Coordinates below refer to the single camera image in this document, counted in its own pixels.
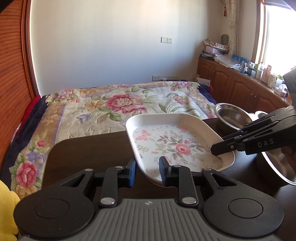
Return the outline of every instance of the white tray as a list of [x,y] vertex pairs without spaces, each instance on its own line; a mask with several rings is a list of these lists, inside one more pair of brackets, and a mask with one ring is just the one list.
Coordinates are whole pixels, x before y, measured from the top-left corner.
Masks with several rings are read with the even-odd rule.
[[135,115],[126,122],[126,131],[140,170],[154,184],[162,186],[159,158],[170,165],[191,171],[202,168],[222,171],[234,162],[234,152],[212,155],[212,144],[222,141],[206,123],[186,113]]

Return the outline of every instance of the yellow plush toy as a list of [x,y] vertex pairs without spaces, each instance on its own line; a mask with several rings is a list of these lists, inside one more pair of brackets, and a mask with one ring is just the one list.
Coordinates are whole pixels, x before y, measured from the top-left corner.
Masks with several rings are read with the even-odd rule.
[[13,219],[13,211],[20,201],[18,195],[10,191],[8,187],[0,181],[0,240],[15,241],[14,234],[18,233],[17,226]]

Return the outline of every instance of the wooden cabinet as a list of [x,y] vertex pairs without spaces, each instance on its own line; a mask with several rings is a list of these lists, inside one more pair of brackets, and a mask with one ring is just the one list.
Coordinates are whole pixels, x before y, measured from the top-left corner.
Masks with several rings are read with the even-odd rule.
[[266,113],[270,113],[276,109],[287,106],[288,104],[285,103],[280,97],[271,93],[263,86],[259,86],[255,93],[255,100],[252,103],[251,112],[261,110]]
[[246,111],[251,111],[256,89],[256,83],[246,81],[240,74],[233,74],[232,86],[230,87],[228,93],[228,102],[241,107]]
[[211,86],[214,89],[213,98],[218,103],[231,103],[250,113],[257,110],[270,113],[288,106],[259,81],[228,69],[217,62],[199,58],[197,74],[200,78],[211,80]]
[[213,98],[218,102],[224,102],[225,96],[231,85],[231,72],[222,66],[215,65],[211,84],[213,86]]
[[199,58],[197,67],[197,74],[199,75],[199,78],[210,80],[213,69],[213,61]]

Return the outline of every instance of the window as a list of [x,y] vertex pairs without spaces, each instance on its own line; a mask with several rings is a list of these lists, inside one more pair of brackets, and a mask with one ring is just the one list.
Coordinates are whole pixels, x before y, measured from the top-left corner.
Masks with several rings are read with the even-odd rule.
[[282,7],[266,6],[266,13],[266,42],[262,61],[265,65],[271,65],[275,74],[284,75],[296,66],[296,12]]

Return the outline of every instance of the floral blanket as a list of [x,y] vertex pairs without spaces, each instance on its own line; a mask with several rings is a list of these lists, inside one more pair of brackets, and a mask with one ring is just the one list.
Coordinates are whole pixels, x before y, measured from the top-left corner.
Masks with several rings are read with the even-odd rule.
[[9,168],[11,190],[20,198],[41,188],[46,159],[58,142],[125,130],[133,115],[185,112],[213,118],[214,103],[195,82],[154,82],[70,89],[46,97],[48,107],[29,144]]

